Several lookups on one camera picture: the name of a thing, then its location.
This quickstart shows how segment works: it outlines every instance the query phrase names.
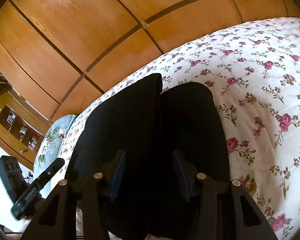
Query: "metal screw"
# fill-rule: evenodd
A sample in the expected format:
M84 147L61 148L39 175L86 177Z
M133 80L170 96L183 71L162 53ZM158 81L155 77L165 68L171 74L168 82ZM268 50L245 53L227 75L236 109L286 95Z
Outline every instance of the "metal screw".
M66 179L62 179L59 181L59 185L60 186L64 186L64 185L67 185L68 181Z
M103 174L102 174L101 172L97 172L97 173L95 173L95 174L93 175L93 177L94 177L95 179L101 179L101 178L103 177Z
M240 181L238 181L237 179L234 179L232 181L232 185L236 186L236 187L239 187L241 185Z
M198 179L205 179L206 178L206 174L200 172L200 173L197 174L197 178Z

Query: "white bedsheet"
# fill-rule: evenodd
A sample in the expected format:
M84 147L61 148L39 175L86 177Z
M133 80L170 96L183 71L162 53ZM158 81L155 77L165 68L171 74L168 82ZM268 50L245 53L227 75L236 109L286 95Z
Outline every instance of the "white bedsheet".
M299 18L247 22L214 32L125 78L74 121L59 153L66 164L52 179L52 188L64 178L91 111L151 73L162 74L164 90L185 82L209 87L226 134L231 178L245 185L278 239L290 239L300 226Z

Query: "blue floral pillow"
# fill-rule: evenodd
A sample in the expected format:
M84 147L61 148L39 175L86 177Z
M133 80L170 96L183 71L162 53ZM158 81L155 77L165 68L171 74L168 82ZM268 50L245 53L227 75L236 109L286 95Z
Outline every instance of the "blue floral pillow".
M77 115L74 114L63 116L56 120L49 128L34 160L34 179L39 177L39 175L58 157L59 150L63 145L63 140L76 117ZM50 182L48 182L40 193L43 198L47 198L50 192L51 187Z

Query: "open shelf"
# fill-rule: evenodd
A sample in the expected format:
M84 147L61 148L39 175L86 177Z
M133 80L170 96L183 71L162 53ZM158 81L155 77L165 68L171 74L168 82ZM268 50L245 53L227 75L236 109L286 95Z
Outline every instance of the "open shelf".
M8 122L9 115L15 116L11 124ZM27 122L25 122L20 116L18 116L8 105L6 105L0 113L0 124L9 131L17 140L22 142L25 146L27 146L30 150L34 152L38 152L40 145L43 141L44 136L37 132L33 127L31 127ZM22 136L21 130L26 129L26 133ZM31 149L29 147L29 142L32 138L36 138L37 143L33 144L34 147Z

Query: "folded black garment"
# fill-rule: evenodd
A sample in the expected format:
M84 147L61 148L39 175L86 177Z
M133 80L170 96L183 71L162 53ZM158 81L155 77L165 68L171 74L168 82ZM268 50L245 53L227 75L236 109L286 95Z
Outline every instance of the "folded black garment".
M118 149L126 150L118 196L105 206L109 231L123 240L147 234L181 240L191 234L200 203L182 198L173 149L181 149L199 172L230 181L226 139L209 89L191 82L161 92L161 75L152 74L100 104L66 171L66 179L84 181Z

